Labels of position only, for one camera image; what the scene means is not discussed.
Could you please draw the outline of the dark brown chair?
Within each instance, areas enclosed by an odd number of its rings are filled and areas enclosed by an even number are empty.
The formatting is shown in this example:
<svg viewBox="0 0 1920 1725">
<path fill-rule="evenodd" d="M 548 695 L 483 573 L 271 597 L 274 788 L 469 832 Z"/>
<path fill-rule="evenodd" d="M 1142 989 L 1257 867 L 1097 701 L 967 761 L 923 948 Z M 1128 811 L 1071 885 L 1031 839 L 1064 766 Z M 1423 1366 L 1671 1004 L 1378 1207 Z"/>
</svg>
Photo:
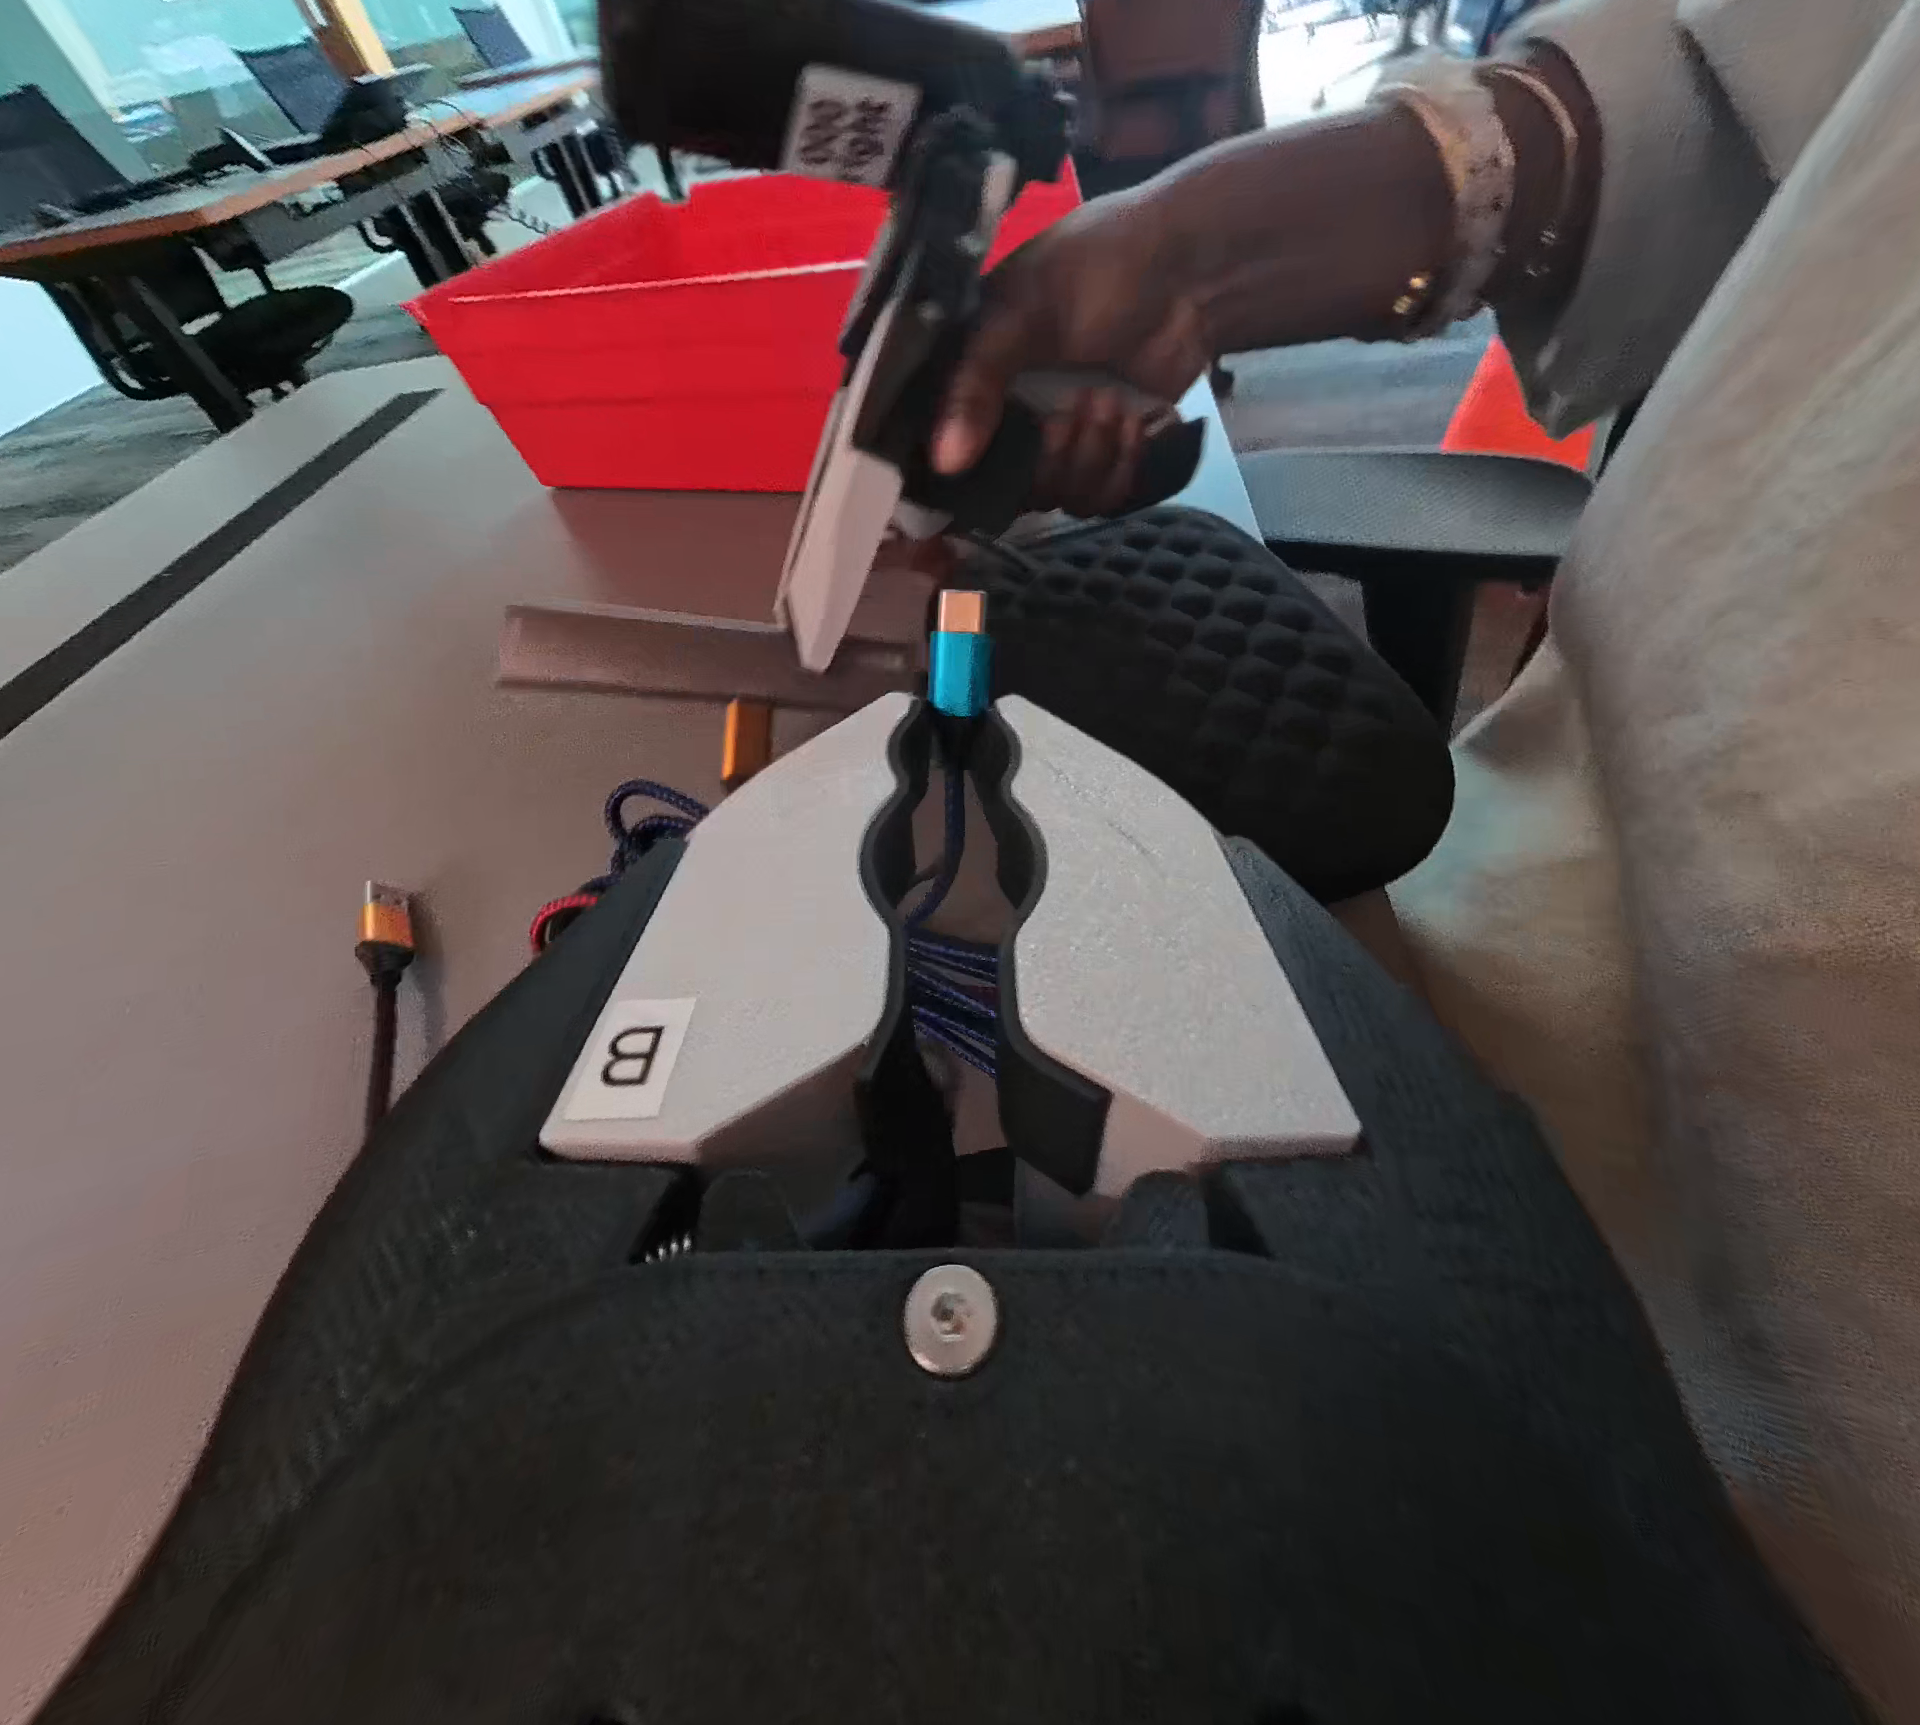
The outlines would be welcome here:
<svg viewBox="0 0 1920 1725">
<path fill-rule="evenodd" d="M 1260 129 L 1250 0 L 1088 0 L 1076 186 L 1097 198 Z"/>
</svg>

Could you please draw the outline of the grey usb hub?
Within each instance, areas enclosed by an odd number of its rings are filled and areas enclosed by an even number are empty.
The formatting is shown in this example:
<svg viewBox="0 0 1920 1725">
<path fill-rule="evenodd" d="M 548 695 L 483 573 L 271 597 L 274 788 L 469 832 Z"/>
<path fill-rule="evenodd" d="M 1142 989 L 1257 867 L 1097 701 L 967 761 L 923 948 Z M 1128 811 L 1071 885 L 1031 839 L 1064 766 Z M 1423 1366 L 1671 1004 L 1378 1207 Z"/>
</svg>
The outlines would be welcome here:
<svg viewBox="0 0 1920 1725">
<path fill-rule="evenodd" d="M 923 691 L 915 643 L 845 639 L 824 671 L 780 625 L 649 608 L 518 604 L 495 643 L 499 687 L 637 701 L 851 712 Z"/>
</svg>

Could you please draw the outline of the red plastic bin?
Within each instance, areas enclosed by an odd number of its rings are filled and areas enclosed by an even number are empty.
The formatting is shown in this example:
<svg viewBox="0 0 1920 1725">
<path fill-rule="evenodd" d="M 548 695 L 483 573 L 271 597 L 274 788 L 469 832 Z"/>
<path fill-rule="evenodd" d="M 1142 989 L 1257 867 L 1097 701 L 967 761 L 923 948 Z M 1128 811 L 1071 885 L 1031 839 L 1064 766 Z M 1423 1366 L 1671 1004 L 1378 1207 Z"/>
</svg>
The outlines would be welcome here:
<svg viewBox="0 0 1920 1725">
<path fill-rule="evenodd" d="M 888 198 L 711 176 L 608 204 L 406 305 L 539 487 L 797 495 Z"/>
</svg>

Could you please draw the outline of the orange object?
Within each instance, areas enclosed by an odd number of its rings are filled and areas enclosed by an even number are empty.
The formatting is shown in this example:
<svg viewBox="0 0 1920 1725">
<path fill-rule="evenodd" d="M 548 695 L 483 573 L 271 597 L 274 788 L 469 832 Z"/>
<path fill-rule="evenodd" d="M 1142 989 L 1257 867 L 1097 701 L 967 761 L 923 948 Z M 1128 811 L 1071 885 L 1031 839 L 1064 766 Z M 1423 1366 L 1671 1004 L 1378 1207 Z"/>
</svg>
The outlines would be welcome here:
<svg viewBox="0 0 1920 1725">
<path fill-rule="evenodd" d="M 1457 396 L 1441 435 L 1440 451 L 1452 456 L 1520 459 L 1588 472 L 1595 449 L 1595 425 L 1560 439 L 1530 417 L 1514 361 L 1492 336 Z"/>
</svg>

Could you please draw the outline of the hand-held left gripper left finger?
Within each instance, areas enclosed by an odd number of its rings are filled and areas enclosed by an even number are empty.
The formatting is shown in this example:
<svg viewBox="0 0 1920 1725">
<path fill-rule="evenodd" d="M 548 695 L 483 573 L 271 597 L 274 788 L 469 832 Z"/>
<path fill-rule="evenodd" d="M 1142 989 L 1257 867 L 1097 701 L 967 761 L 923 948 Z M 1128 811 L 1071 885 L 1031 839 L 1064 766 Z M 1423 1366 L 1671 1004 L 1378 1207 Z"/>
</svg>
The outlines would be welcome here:
<svg viewBox="0 0 1920 1725">
<path fill-rule="evenodd" d="M 849 1169 L 857 1063 L 892 939 L 860 848 L 900 781 L 914 707 L 861 707 L 731 792 L 689 834 L 539 1127 L 556 1159 Z"/>
</svg>

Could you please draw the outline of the black quilted cushion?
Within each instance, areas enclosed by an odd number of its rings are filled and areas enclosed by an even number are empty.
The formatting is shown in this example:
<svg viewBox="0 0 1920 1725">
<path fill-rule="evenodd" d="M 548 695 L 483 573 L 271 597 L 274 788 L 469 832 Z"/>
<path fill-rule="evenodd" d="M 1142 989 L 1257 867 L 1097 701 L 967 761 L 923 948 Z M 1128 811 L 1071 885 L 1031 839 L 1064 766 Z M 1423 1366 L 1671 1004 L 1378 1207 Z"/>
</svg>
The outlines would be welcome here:
<svg viewBox="0 0 1920 1725">
<path fill-rule="evenodd" d="M 1131 761 L 1307 897 L 1427 858 L 1453 813 L 1448 738 L 1416 692 L 1264 543 L 1185 506 L 977 541 L 991 685 Z"/>
</svg>

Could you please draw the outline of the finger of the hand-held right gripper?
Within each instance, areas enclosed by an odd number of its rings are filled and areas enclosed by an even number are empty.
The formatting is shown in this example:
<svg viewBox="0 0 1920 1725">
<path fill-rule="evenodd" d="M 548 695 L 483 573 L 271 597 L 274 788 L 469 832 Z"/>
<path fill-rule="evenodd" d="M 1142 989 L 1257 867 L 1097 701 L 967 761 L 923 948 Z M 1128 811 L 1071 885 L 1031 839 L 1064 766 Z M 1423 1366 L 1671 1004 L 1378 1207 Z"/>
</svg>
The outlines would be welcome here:
<svg viewBox="0 0 1920 1725">
<path fill-rule="evenodd" d="M 775 588 L 775 621 L 810 675 L 832 667 L 902 499 L 900 466 L 857 449 L 851 433 L 844 386 L 828 407 Z"/>
</svg>

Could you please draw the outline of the person's right forearm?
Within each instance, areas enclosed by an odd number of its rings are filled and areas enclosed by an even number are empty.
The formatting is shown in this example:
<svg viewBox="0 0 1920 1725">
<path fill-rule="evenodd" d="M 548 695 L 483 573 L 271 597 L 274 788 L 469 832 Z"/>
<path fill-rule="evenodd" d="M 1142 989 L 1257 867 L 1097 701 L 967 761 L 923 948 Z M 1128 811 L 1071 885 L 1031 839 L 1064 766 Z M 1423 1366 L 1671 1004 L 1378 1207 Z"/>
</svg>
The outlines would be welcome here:
<svg viewBox="0 0 1920 1725">
<path fill-rule="evenodd" d="M 1643 396 L 1715 445 L 1829 398 L 1915 428 L 1915 0 L 1555 0 L 1474 72 L 1588 110 L 1586 204 L 1496 314 L 1543 433 Z"/>
</svg>

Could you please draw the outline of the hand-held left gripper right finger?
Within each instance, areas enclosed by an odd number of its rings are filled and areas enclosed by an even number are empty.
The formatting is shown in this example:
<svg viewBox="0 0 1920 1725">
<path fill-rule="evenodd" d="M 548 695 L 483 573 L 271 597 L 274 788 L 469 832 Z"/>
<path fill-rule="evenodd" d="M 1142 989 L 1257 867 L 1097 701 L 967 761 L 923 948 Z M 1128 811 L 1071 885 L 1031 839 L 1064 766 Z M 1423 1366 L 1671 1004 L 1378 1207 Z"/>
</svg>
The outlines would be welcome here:
<svg viewBox="0 0 1920 1725">
<path fill-rule="evenodd" d="M 975 736 L 1013 1159 L 1120 1201 L 1153 1175 L 1352 1153 L 1359 1116 L 1211 823 L 1031 701 L 998 701 Z"/>
</svg>

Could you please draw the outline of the black office chair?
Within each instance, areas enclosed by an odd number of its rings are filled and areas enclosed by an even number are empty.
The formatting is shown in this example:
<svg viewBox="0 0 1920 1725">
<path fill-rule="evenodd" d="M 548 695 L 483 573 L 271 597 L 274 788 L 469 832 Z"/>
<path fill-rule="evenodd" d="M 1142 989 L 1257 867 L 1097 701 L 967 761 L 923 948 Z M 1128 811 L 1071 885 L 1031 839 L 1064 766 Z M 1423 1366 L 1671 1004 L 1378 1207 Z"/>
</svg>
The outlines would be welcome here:
<svg viewBox="0 0 1920 1725">
<path fill-rule="evenodd" d="M 243 409 L 258 392 L 282 398 L 305 384 L 312 361 L 356 313 L 353 298 L 338 286 L 269 288 L 227 305 L 203 277 L 187 283 L 141 277 L 135 285 L 163 306 L 203 359 L 203 371 L 182 375 L 180 361 L 166 357 L 156 336 L 131 321 L 131 306 L 115 305 L 107 313 L 114 339 L 103 368 L 107 382 L 141 403 L 186 396 L 207 417 L 213 405 L 203 398 L 203 378 L 216 376 Z"/>
</svg>

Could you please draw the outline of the wood-edged office desk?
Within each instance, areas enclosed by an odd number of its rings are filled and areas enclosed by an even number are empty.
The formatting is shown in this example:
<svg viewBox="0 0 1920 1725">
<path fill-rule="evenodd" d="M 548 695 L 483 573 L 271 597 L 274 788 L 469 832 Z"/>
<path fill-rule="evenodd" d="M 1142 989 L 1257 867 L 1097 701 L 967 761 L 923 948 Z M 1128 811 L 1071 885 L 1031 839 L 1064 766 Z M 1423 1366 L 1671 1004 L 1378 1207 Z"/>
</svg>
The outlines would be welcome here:
<svg viewBox="0 0 1920 1725">
<path fill-rule="evenodd" d="M 129 339 L 159 375 L 159 398 L 187 398 L 218 433 L 253 415 L 253 398 L 200 342 L 212 317 L 182 321 L 156 288 L 169 258 L 196 254 L 221 273 L 264 273 L 300 250 L 389 216 L 424 288 L 479 264 L 453 227 L 443 190 L 475 176 L 483 153 L 524 164 L 556 151 L 573 219 L 601 196 L 573 140 L 598 125 L 600 70 L 587 56 L 493 74 L 416 112 L 397 133 L 271 170 L 237 170 L 96 216 L 7 228 L 2 274 L 57 292 L 75 288 L 103 313 L 106 342 Z"/>
</svg>

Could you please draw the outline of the person's right hand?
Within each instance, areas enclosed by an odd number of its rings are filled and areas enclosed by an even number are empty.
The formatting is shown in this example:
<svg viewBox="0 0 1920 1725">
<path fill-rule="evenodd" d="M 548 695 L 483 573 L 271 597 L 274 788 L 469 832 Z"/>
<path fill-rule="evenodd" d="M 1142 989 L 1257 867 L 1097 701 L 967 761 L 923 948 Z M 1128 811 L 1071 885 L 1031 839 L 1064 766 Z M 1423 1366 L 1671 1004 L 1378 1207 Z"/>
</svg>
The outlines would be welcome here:
<svg viewBox="0 0 1920 1725">
<path fill-rule="evenodd" d="M 929 465 L 969 470 L 1027 372 L 1092 371 L 1169 407 L 1232 355 L 1387 339 L 1437 280 L 1452 220 L 1402 106 L 1242 134 L 1093 198 L 981 283 Z"/>
</svg>

